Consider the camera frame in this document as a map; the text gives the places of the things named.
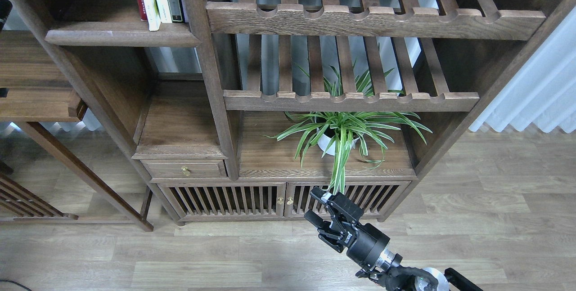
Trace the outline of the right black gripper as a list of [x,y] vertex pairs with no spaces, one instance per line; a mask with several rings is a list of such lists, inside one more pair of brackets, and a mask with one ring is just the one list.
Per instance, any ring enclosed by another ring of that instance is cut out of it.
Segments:
[[361,267],[360,274],[385,274],[391,267],[401,264],[402,256],[387,250],[390,238],[371,224],[360,223],[363,211],[343,193],[331,194],[320,187],[313,187],[310,196],[330,213],[325,221],[313,210],[304,217],[319,232],[319,239],[336,252],[348,248],[347,256]]

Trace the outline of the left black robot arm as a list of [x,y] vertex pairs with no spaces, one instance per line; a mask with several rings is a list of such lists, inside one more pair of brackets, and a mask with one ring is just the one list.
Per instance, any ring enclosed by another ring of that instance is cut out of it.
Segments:
[[[0,0],[0,31],[3,31],[6,21],[12,11],[13,5],[10,0]],[[8,96],[8,88],[0,88],[0,97],[6,98]]]

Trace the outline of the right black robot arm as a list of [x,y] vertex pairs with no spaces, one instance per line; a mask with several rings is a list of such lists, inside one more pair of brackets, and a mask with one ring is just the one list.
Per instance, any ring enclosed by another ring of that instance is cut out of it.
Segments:
[[311,197],[325,205],[331,221],[325,221],[314,211],[305,213],[305,219],[319,232],[319,239],[347,256],[360,266],[358,278],[368,278],[387,291],[448,291],[453,285],[460,291],[479,291],[480,287],[453,268],[443,273],[432,267],[419,269],[401,265],[402,256],[387,248],[390,238],[372,224],[360,223],[363,211],[343,193],[331,194],[319,187]]

